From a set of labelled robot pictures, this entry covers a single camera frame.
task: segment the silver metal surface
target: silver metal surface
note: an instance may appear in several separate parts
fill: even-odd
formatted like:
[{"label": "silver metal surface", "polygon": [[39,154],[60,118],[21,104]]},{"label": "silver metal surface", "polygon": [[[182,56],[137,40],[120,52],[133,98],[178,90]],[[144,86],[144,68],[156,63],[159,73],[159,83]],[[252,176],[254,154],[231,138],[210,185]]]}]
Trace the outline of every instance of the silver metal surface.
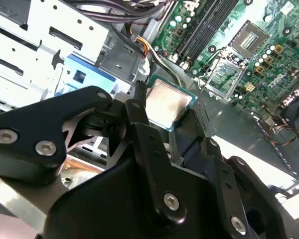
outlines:
[{"label": "silver metal surface", "polygon": [[179,201],[177,197],[171,193],[166,193],[164,195],[164,202],[169,209],[177,211],[179,208]]},{"label": "silver metal surface", "polygon": [[[231,67],[232,69],[234,69],[237,73],[238,73],[238,77],[237,79],[232,83],[229,91],[227,93],[223,93],[221,90],[219,89],[216,89],[215,87],[211,86],[210,84],[207,84],[206,88],[208,90],[210,90],[211,92],[217,94],[218,96],[221,96],[223,97],[224,99],[226,100],[229,100],[231,95],[233,94],[234,90],[236,89],[236,87],[238,86],[242,76],[244,75],[244,71],[242,69],[240,69],[237,65],[233,64],[232,62],[230,62],[229,60],[226,60],[226,59],[220,59],[217,63],[217,65],[219,63],[222,63],[224,65],[227,65],[229,67]],[[208,81],[210,81],[211,79],[213,79],[213,77],[215,76],[216,74],[216,69],[217,69],[217,65],[215,66],[212,74],[210,75]]]},{"label": "silver metal surface", "polygon": [[61,181],[65,187],[68,189],[73,189],[96,175],[98,175],[97,172],[91,172],[78,168],[68,168],[62,170]]},{"label": "silver metal surface", "polygon": [[42,156],[53,156],[56,153],[56,146],[50,141],[40,141],[35,145],[35,151]]},{"label": "silver metal surface", "polygon": [[[26,23],[24,30],[20,25]],[[51,27],[62,37],[51,33]],[[59,0],[0,0],[0,28],[0,101],[18,108],[53,97],[56,87],[65,85],[69,69],[62,60],[70,54],[94,64],[108,34],[107,28]],[[57,52],[58,63],[53,62]]]},{"label": "silver metal surface", "polygon": [[20,25],[27,22],[29,9],[30,1],[28,0],[0,0],[0,12]]},{"label": "silver metal surface", "polygon": [[230,221],[237,232],[243,236],[246,235],[246,227],[238,217],[232,217]]},{"label": "silver metal surface", "polygon": [[44,222],[52,205],[67,191],[60,178],[42,187],[0,178],[0,204],[38,233],[43,232]]},{"label": "silver metal surface", "polygon": [[121,41],[105,56],[100,63],[100,69],[114,77],[131,83],[138,72],[141,58],[138,53],[126,47]]},{"label": "silver metal surface", "polygon": [[16,142],[18,134],[11,129],[0,129],[0,143],[11,144]]}]

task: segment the black plastic bracket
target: black plastic bracket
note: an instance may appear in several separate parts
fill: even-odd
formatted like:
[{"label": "black plastic bracket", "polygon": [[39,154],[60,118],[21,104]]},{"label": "black plastic bracket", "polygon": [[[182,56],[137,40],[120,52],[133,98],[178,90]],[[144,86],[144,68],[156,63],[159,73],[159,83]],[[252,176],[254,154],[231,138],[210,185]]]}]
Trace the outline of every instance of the black plastic bracket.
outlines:
[{"label": "black plastic bracket", "polygon": [[235,172],[250,226],[268,239],[299,239],[299,224],[270,193],[248,164],[237,156],[227,163]]},{"label": "black plastic bracket", "polygon": [[[95,109],[105,110],[111,102],[104,90],[87,87],[0,114],[0,129],[18,135],[14,143],[0,143],[0,176],[31,184],[53,181],[66,152],[78,143],[71,139],[79,120]],[[36,144],[43,140],[56,146],[55,154],[41,156],[36,152]]]}]

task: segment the wire bundle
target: wire bundle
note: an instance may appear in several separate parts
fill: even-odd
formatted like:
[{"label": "wire bundle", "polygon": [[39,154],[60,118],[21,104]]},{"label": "wire bundle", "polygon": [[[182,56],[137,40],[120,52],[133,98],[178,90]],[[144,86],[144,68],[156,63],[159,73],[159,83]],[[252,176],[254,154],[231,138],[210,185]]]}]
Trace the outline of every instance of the wire bundle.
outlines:
[{"label": "wire bundle", "polygon": [[268,140],[269,140],[272,144],[274,144],[274,145],[280,145],[280,146],[287,146],[287,145],[291,144],[292,142],[294,142],[295,140],[298,139],[298,135],[296,135],[293,139],[291,139],[291,140],[289,140],[289,141],[287,141],[287,142],[284,142],[284,143],[280,143],[280,142],[277,142],[277,141],[273,140],[273,139],[269,136],[269,133],[270,133],[270,132],[273,132],[273,129],[274,129],[274,128],[277,128],[277,127],[285,127],[285,128],[291,129],[290,126],[287,125],[287,124],[280,124],[280,125],[276,125],[276,126],[271,126],[271,127],[269,127],[269,130],[268,130],[268,132],[265,133],[265,135],[266,135],[266,137],[268,138]]},{"label": "wire bundle", "polygon": [[72,1],[68,0],[67,3],[71,5],[75,5],[76,7],[81,5],[95,5],[106,7],[115,11],[115,13],[102,13],[102,12],[94,12],[79,9],[85,15],[90,18],[109,22],[109,23],[126,23],[126,22],[134,22],[136,20],[140,20],[149,16],[154,15],[163,9],[169,0],[159,1],[158,5],[154,5],[153,1],[139,1],[139,2],[130,2],[130,1],[113,1],[113,0],[85,0],[85,1]]}]

